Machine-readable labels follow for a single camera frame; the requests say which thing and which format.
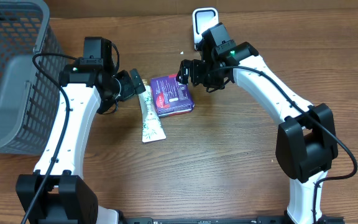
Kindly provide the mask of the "white tube item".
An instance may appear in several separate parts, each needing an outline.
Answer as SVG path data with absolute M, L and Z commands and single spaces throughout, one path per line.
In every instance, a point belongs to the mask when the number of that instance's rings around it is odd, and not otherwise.
M 142 80 L 145 91 L 139 95 L 142 112 L 142 142 L 154 142 L 166 139 L 162 123 L 154 106 L 151 87 L 146 79 Z

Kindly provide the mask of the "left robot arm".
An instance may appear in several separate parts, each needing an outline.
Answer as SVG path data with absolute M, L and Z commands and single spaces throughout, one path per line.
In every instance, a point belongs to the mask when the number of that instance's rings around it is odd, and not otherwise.
M 86 37 L 83 56 L 73 58 L 58 78 L 36 69 L 60 90 L 60 101 L 45 150 L 32 174 L 21 174 L 16 193 L 23 223 L 124 223 L 122 212 L 99 205 L 83 180 L 83 161 L 96 114 L 111 114 L 120 101 L 145 91 L 136 69 L 119 69 L 119 51 L 102 37 Z

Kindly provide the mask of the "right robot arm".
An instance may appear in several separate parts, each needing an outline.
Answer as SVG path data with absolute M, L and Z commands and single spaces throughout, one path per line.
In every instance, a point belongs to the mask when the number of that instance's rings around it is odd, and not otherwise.
M 275 155 L 290 179 L 286 221 L 324 223 L 323 179 L 338 155 L 332 111 L 297 95 L 250 43 L 237 44 L 222 23 L 194 25 L 193 35 L 201 58 L 183 60 L 177 81 L 203 85 L 208 92 L 232 82 L 251 94 L 278 126 Z

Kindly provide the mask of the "purple red pad package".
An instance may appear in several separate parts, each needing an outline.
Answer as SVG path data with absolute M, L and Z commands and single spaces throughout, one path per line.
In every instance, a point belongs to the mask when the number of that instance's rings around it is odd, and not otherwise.
M 150 87 L 159 117 L 189 113 L 195 107 L 187 85 L 176 80 L 177 75 L 152 78 Z

